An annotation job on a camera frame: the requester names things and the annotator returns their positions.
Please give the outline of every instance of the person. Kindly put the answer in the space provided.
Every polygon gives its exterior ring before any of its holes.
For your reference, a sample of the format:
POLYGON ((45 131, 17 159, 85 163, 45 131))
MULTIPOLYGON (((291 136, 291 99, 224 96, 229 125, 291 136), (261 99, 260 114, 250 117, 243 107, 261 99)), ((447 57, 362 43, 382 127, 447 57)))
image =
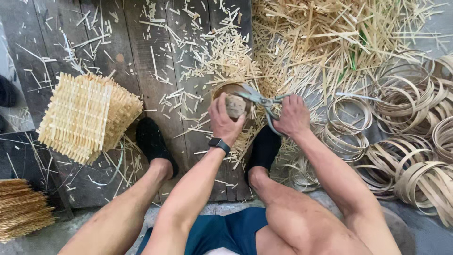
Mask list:
MULTIPOLYGON (((223 93, 209 107, 214 137, 232 146, 245 116, 233 122, 223 93)), ((310 130, 301 97, 283 99, 274 127, 308 157, 319 182, 344 215, 341 222, 309 196, 269 178, 281 138, 264 127, 256 136, 246 180, 264 202, 228 216, 199 216, 226 153, 211 147, 176 184, 148 229, 137 254, 401 254, 381 206, 361 178, 310 130)), ((101 208, 59 254, 124 254, 137 239, 144 216, 162 184, 178 167, 150 118, 137 126, 137 144, 150 161, 146 174, 101 208)))

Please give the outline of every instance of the black watch strap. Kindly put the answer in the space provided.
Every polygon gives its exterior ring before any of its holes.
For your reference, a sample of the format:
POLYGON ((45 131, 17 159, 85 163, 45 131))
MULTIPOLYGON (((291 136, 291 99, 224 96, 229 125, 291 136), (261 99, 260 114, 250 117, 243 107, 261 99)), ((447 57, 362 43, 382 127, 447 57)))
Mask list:
POLYGON ((208 143, 209 147, 222 148, 228 155, 230 153, 230 147, 220 138, 211 138, 208 143))

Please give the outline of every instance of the scissors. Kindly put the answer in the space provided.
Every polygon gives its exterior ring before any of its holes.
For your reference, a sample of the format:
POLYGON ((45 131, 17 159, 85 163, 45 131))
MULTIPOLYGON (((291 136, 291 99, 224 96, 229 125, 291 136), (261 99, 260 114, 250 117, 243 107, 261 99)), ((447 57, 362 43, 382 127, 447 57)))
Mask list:
POLYGON ((274 133, 278 134, 279 136, 285 136, 284 134, 278 132, 274 128, 274 125, 272 124, 272 120, 279 121, 280 117, 277 114, 275 114, 271 109, 272 109, 272 105, 275 104, 275 103, 282 104, 282 99, 284 97, 289 96, 289 94, 285 94, 285 95, 282 95, 282 96, 277 96, 277 97, 274 97, 274 98, 266 98, 266 97, 261 95, 258 91, 256 91, 255 89, 253 89, 252 87, 250 87, 246 83, 243 83, 242 87, 247 92, 245 92, 245 91, 236 91, 236 95, 238 95, 238 96, 240 96, 242 98, 248 99, 248 100, 250 100, 250 101, 252 101, 252 102, 254 102, 256 104, 262 105, 266 109, 267 122, 269 123, 269 127, 271 128, 271 130, 274 133))

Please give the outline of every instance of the foot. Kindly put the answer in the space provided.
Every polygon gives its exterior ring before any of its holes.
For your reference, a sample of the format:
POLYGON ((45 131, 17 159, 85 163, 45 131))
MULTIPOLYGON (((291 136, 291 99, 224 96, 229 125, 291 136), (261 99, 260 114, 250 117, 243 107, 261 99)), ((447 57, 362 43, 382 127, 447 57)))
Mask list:
POLYGON ((0 106, 13 107, 16 105, 16 91, 10 81, 0 75, 0 106))
POLYGON ((275 134, 268 125, 264 126, 256 135, 244 175, 244 179, 249 186, 250 169, 253 167, 264 167, 269 173, 270 166, 274 162, 275 156, 279 153, 281 143, 281 137, 275 134))
POLYGON ((135 138, 138 147, 142 150, 143 154, 148 159, 148 162, 151 162, 151 160, 155 158, 167 159, 173 167, 172 178, 178 174, 178 165, 168 151, 162 132, 159 130, 159 127, 153 119, 145 117, 139 121, 135 138))

